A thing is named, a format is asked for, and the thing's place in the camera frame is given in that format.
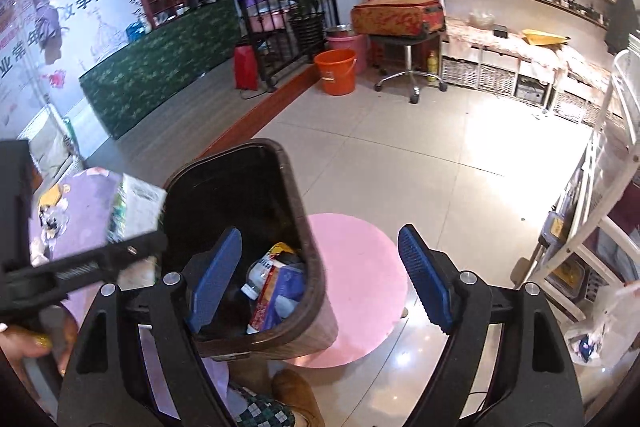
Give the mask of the left hand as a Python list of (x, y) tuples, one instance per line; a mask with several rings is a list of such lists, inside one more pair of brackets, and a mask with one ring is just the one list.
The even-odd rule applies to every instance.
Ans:
[[(56, 362), (58, 373), (62, 376), (66, 373), (77, 335), (77, 324), (74, 319), (69, 319), (63, 329), (64, 350)], [(16, 375), (24, 381), (26, 372), (23, 360), (38, 359), (50, 355), (53, 343), (47, 334), (31, 332), (21, 326), (8, 326), (1, 332), (1, 349)]]

